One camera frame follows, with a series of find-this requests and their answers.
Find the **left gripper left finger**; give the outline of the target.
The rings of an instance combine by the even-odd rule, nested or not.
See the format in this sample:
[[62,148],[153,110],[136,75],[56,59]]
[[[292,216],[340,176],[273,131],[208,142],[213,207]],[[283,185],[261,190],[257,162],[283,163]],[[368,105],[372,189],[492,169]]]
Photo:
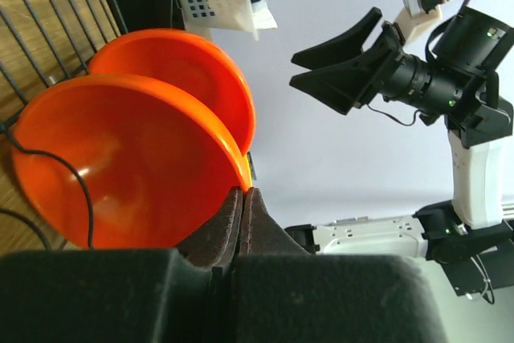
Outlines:
[[245,194],[233,188],[218,211],[173,250],[173,266],[231,269],[239,245]]

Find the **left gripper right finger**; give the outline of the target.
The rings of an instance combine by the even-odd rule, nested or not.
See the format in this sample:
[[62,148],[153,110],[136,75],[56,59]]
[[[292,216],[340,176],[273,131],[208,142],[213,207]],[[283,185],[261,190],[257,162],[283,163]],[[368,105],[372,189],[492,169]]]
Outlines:
[[309,255],[268,213],[262,192],[250,188],[244,198],[237,256]]

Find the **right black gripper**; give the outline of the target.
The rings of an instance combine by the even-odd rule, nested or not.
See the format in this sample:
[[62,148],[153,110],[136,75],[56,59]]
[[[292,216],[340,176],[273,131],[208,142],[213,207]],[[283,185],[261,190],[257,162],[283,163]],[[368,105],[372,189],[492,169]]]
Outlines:
[[342,34],[296,52],[291,62],[309,71],[293,76],[289,84],[340,114],[371,102],[404,55],[404,36],[391,22],[383,22],[377,40],[363,50],[381,18],[381,10],[372,7]]

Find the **orange bowl bottom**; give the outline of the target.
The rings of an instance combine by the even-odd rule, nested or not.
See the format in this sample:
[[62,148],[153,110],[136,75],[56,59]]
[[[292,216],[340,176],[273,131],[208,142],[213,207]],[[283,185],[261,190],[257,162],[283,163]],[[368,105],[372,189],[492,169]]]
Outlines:
[[14,171],[36,211],[78,247],[171,248],[248,190],[221,120],[171,84],[83,76],[35,97],[14,127]]

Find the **orange bowl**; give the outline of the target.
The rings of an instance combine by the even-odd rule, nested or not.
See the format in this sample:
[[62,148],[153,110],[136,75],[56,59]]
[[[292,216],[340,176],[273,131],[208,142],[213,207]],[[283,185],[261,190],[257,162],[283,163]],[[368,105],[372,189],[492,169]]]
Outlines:
[[35,97],[14,127],[14,171],[36,211],[78,247],[171,248],[248,190],[221,120],[171,84],[83,76]]
[[232,58],[211,41],[176,29],[146,29],[122,35],[91,59],[92,74],[154,78],[188,92],[227,127],[241,153],[255,135],[250,86]]

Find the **orange bowl top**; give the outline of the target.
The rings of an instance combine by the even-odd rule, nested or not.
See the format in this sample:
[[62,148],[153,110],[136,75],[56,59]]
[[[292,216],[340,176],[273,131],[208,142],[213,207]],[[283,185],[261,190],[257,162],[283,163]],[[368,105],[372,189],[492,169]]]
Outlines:
[[122,35],[91,59],[92,74],[154,78],[188,92],[227,127],[241,153],[255,135],[250,86],[232,58],[211,41],[176,29],[146,29]]

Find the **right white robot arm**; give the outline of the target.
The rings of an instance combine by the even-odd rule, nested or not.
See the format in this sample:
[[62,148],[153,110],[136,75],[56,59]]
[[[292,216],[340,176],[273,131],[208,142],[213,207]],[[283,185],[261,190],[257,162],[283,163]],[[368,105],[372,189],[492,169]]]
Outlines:
[[513,220],[502,204],[506,141],[513,107],[500,95],[497,68],[513,46],[513,29],[462,6],[437,26],[425,55],[405,52],[406,34],[371,9],[352,28],[296,52],[304,69],[290,84],[345,115],[376,96],[414,109],[425,125],[443,119],[451,147],[453,195],[393,218],[355,218],[289,227],[308,253],[391,254],[439,263],[456,295],[496,301],[513,284]]

